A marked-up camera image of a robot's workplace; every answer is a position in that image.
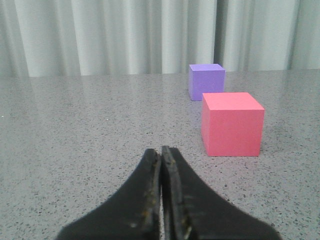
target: curtain fold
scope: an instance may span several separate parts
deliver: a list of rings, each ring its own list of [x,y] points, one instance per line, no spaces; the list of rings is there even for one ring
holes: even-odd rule
[[[320,68],[320,1],[0,0],[0,76]]]

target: table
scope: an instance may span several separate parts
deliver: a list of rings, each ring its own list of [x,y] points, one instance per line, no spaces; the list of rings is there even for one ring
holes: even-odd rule
[[[320,239],[320,70],[228,72],[225,91],[264,106],[259,157],[207,156],[186,74],[1,77],[0,239],[53,239],[163,145],[284,240]]]

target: foam block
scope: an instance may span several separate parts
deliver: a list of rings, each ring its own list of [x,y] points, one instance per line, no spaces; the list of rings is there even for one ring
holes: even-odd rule
[[[226,70],[219,64],[189,65],[189,95],[192,101],[201,101],[202,93],[224,91]]]
[[[203,93],[201,135],[208,156],[258,156],[264,115],[247,92]]]

